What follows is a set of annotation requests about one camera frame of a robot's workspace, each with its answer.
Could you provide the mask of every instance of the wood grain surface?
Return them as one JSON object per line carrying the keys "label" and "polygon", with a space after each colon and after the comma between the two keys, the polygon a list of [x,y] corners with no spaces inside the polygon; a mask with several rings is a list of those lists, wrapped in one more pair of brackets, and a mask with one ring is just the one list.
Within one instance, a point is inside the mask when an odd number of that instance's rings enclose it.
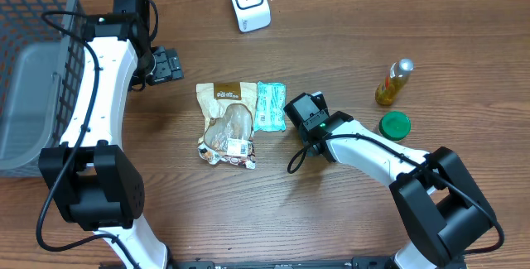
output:
{"label": "wood grain surface", "polygon": [[[88,13],[112,6],[81,1]],[[271,26],[248,34],[238,32],[229,0],[155,1],[155,44],[178,50],[185,79],[128,95],[123,145],[146,185],[144,214],[176,259],[344,259],[392,254],[408,241],[388,190],[355,168],[314,157],[288,175],[301,148],[290,123],[257,132],[255,171],[198,157],[195,85],[261,80],[283,82],[288,100],[320,90],[331,112],[368,128],[388,111],[408,114],[403,145],[458,152],[506,232],[500,250],[470,256],[469,268],[530,267],[528,0],[269,0]],[[397,102],[379,107],[376,86],[405,56],[417,69]],[[103,241],[62,253],[38,247],[41,179],[0,179],[0,190],[1,268],[118,260]],[[52,207],[44,235],[58,245],[89,233]],[[490,231],[474,247],[496,239]]]}

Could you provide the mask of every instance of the oil bottle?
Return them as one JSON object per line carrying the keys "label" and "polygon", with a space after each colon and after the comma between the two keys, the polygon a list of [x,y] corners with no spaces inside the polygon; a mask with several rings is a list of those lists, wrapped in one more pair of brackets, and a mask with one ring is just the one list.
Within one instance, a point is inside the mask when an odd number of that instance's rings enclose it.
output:
{"label": "oil bottle", "polygon": [[413,70],[414,63],[410,59],[394,63],[387,77],[375,90],[375,101],[381,105],[391,105]]}

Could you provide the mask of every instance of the barcode label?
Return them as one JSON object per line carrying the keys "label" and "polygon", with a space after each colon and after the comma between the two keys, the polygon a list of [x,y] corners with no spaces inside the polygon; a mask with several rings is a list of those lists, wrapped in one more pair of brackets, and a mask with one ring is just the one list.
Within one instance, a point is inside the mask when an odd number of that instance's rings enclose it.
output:
{"label": "barcode label", "polygon": [[229,138],[229,145],[226,154],[230,156],[247,156],[248,141]]}

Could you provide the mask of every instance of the green bottle cap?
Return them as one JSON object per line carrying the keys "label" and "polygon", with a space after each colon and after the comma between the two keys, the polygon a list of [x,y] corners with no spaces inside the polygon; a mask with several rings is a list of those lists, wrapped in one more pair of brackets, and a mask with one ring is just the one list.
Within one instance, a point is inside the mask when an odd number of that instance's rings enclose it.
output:
{"label": "green bottle cap", "polygon": [[411,120],[404,113],[393,111],[379,121],[379,131],[391,141],[400,141],[411,131]]}

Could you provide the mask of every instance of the snack package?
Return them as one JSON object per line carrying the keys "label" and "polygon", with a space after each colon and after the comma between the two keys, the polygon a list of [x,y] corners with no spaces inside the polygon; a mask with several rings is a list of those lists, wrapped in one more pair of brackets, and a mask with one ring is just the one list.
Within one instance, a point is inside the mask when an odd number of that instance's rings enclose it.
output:
{"label": "snack package", "polygon": [[256,168],[253,120],[258,86],[255,83],[197,84],[197,100],[205,116],[199,156],[211,165],[219,161]]}
{"label": "snack package", "polygon": [[287,89],[282,83],[258,82],[258,107],[254,131],[276,132],[286,130],[283,107]]}

